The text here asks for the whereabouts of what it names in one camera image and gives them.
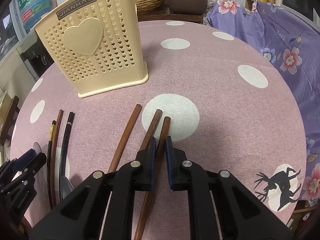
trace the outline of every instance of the woven basket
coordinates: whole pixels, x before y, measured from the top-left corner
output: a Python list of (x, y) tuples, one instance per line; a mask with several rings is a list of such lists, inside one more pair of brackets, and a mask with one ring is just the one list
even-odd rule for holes
[(137, 14), (161, 10), (164, 7), (164, 0), (136, 0)]

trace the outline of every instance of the microwave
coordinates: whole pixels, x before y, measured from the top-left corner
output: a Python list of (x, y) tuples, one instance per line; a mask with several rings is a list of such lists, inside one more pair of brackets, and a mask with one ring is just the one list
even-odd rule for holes
[(320, 18), (309, 0), (282, 0), (281, 7), (292, 12), (320, 32)]

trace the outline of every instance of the black clamp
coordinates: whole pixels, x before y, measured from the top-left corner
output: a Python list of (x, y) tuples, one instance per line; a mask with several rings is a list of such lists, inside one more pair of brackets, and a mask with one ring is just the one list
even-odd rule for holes
[(131, 239), (134, 193), (153, 187), (156, 139), (118, 171), (93, 172), (53, 208), (29, 234), (30, 240), (99, 239), (111, 195), (102, 240)]
[(187, 159), (166, 140), (170, 188), (188, 191), (190, 239), (219, 240), (212, 199), (223, 239), (291, 240), (289, 229), (229, 171), (214, 173)]
[[(34, 176), (47, 160), (44, 153), (35, 154), (30, 149), (19, 159), (8, 160), (0, 168), (0, 202), (16, 226), (37, 194)], [(12, 180), (18, 171), (22, 174)]]

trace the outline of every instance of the chopstick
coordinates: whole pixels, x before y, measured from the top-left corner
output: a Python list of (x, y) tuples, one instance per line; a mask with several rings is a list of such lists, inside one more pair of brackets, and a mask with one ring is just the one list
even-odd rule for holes
[(20, 225), (22, 225), (22, 227), (24, 229), (24, 233), (26, 235), (29, 235), (30, 231), (32, 230), (32, 226), (30, 225), (29, 221), (24, 216), (22, 216)]
[[(164, 118), (160, 138), (158, 142), (158, 147), (156, 151), (156, 161), (155, 161), (155, 181), (154, 181), (154, 189), (156, 190), (156, 186), (158, 185), (159, 181), (159, 173), (162, 166), (163, 161), (163, 155), (164, 155), (164, 147), (165, 147), (165, 139), (168, 136), (169, 126), (170, 126), (171, 118), (166, 116)], [(144, 228), (147, 223), (148, 215), (154, 205), (154, 198), (155, 198), (155, 192), (154, 191), (147, 191), (144, 195), (144, 200), (142, 204), (142, 208), (140, 211), (140, 216), (137, 224), (137, 229), (134, 234), (133, 240), (141, 240)]]
[(66, 128), (64, 130), (63, 141), (62, 141), (62, 146), (61, 146), (60, 168), (59, 168), (59, 199), (60, 199), (60, 201), (62, 200), (61, 192), (60, 192), (60, 178), (61, 178), (61, 176), (65, 176), (65, 174), (66, 174), (67, 152), (68, 152), (71, 127), (72, 127), (74, 117), (75, 117), (75, 113), (70, 112), (69, 117), (68, 117), (68, 121), (66, 124)]
[(134, 110), (130, 116), (130, 119), (127, 123), (127, 126), (125, 127), (124, 132), (121, 136), (121, 139), (120, 139), (119, 144), (117, 146), (116, 152), (113, 155), (110, 167), (108, 169), (108, 173), (116, 171), (117, 166), (120, 161), (120, 158), (121, 158), (121, 155), (123, 153), (124, 147), (129, 139), (129, 136), (130, 136), (131, 131), (134, 127), (134, 124), (135, 124), (136, 120), (138, 119), (138, 116), (139, 116), (141, 109), (142, 109), (142, 106), (139, 104), (137, 104), (136, 107), (134, 108)]
[(141, 143), (139, 151), (147, 149), (149, 142), (150, 142), (150, 139), (151, 139), (151, 136), (153, 135), (153, 133), (156, 130), (156, 127), (158, 125), (158, 122), (160, 120), (161, 115), (162, 115), (162, 110), (157, 109), (152, 120), (151, 120), (149, 128), (146, 132), (146, 135)]
[(51, 189), (52, 208), (54, 208), (57, 205), (56, 191), (54, 187), (54, 176), (55, 176), (54, 168), (55, 168), (55, 162), (56, 162), (56, 150), (57, 150), (58, 136), (59, 136), (62, 116), (63, 116), (63, 110), (60, 109), (57, 117), (56, 127), (54, 129), (53, 136), (52, 136), (53, 140), (52, 140), (51, 160), (50, 160), (50, 189)]
[(50, 134), (49, 134), (49, 142), (48, 142), (48, 153), (47, 153), (47, 185), (48, 185), (48, 196), (50, 208), (52, 209), (52, 199), (51, 199), (51, 188), (50, 188), (50, 162), (51, 162), (51, 149), (52, 149), (52, 134), (54, 132), (56, 126), (56, 121), (52, 121)]

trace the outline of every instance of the black chopstick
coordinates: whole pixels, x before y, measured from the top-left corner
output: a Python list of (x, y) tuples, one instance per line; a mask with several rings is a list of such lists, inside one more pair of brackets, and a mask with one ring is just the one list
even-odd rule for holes
[(52, 199), (51, 199), (51, 188), (50, 188), (50, 161), (51, 161), (51, 149), (52, 149), (52, 135), (56, 126), (56, 121), (52, 121), (52, 125), (50, 128), (49, 134), (49, 142), (48, 142), (48, 154), (47, 154), (47, 185), (48, 185), (48, 196), (49, 196), (49, 203), (50, 208), (52, 209)]
[(63, 141), (62, 141), (62, 146), (61, 146), (60, 168), (59, 168), (59, 198), (60, 198), (60, 201), (62, 200), (61, 191), (60, 191), (60, 180), (61, 180), (61, 176), (66, 175), (67, 152), (68, 152), (71, 127), (72, 127), (74, 117), (75, 117), (75, 113), (70, 112), (69, 117), (68, 117), (68, 121), (66, 124), (66, 129), (64, 130), (64, 136), (63, 136)]

